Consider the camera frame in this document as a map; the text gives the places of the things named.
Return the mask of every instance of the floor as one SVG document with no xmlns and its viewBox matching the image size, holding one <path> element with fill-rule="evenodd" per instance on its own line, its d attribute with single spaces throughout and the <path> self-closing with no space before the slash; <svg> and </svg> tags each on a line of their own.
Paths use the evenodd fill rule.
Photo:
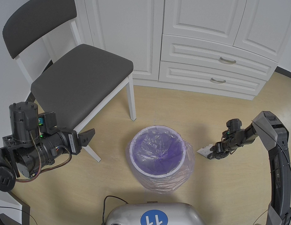
<svg viewBox="0 0 291 225">
<path fill-rule="evenodd" d="M 84 129 L 96 130 L 90 146 L 102 158 L 100 163 L 82 150 L 66 166 L 16 184 L 13 192 L 31 206 L 38 225 L 101 224 L 106 195 L 129 203 L 185 202 L 207 224 L 252 225 L 271 200 L 268 153 L 259 138 L 223 160 L 196 153 L 192 176 L 171 195 L 155 194 L 140 185 L 127 164 L 125 147 L 144 127 L 166 125 L 197 151 L 219 141 L 229 119 L 239 118 L 245 128 L 262 110 L 269 110 L 289 129 L 291 157 L 291 79 L 274 73 L 253 101 L 142 86 L 134 86 L 134 91 L 136 121 L 129 118 L 123 89 Z M 65 159 L 67 155 L 60 156 L 56 163 Z M 106 215 L 121 204 L 107 200 Z M 257 222 L 265 224 L 266 213 Z"/>
</svg>

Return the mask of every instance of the white chair frame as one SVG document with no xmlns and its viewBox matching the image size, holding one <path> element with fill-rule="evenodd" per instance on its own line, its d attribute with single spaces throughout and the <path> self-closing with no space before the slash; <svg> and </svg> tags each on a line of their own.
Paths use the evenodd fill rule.
<svg viewBox="0 0 291 225">
<path fill-rule="evenodd" d="M 75 19 L 69 20 L 70 28 L 72 30 L 72 35 L 75 39 L 76 45 L 82 44 L 79 31 L 75 22 Z M 29 75 L 27 69 L 23 65 L 19 55 L 15 57 L 15 60 L 20 67 L 23 75 L 27 79 L 28 83 L 31 85 L 33 83 L 33 79 Z M 97 105 L 91 113 L 87 115 L 85 119 L 83 119 L 82 122 L 80 122 L 76 127 L 75 131 L 79 133 L 90 120 L 122 89 L 126 86 L 127 89 L 127 96 L 128 96 L 128 102 L 129 102 L 129 110 L 130 110 L 130 117 L 134 121 L 136 119 L 136 110 L 135 110 L 135 99 L 134 99 L 134 89 L 133 89 L 133 77 L 132 73 L 126 77 L 108 96 L 106 96 L 100 103 Z M 89 145 L 86 147 L 83 147 L 95 160 L 98 162 L 101 160 L 101 158 L 91 149 Z"/>
</svg>

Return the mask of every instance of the white drawer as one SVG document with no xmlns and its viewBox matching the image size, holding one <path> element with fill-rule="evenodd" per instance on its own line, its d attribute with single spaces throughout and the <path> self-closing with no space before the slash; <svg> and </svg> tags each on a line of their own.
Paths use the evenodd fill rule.
<svg viewBox="0 0 291 225">
<path fill-rule="evenodd" d="M 159 81 L 215 88 L 250 95 L 257 95 L 266 83 L 264 80 L 238 73 L 165 61 L 160 62 Z"/>
<path fill-rule="evenodd" d="M 236 61 L 229 63 L 220 58 Z M 196 38 L 165 35 L 161 60 L 215 68 L 268 81 L 278 63 L 233 46 Z"/>
</svg>

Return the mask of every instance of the gray chair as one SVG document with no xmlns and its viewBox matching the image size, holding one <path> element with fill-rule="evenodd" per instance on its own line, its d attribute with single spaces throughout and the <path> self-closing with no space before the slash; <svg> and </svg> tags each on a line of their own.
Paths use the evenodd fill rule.
<svg viewBox="0 0 291 225">
<path fill-rule="evenodd" d="M 31 84 L 45 112 L 54 111 L 57 126 L 80 132 L 124 87 L 131 119 L 136 119 L 133 63 L 113 53 L 82 44 L 74 18 L 74 0 L 30 0 L 8 19 L 3 29 L 7 49 Z M 59 25 L 69 22 L 77 46 L 32 80 L 19 54 Z M 98 155 L 85 147 L 97 161 Z"/>
</svg>

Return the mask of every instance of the trash can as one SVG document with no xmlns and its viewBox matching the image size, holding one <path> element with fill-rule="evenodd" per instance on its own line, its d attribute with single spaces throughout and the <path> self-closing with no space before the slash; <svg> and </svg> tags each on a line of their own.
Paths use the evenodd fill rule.
<svg viewBox="0 0 291 225">
<path fill-rule="evenodd" d="M 192 146 L 166 126 L 142 129 L 128 144 L 127 160 L 137 180 L 147 189 L 168 194 L 193 172 Z"/>
</svg>

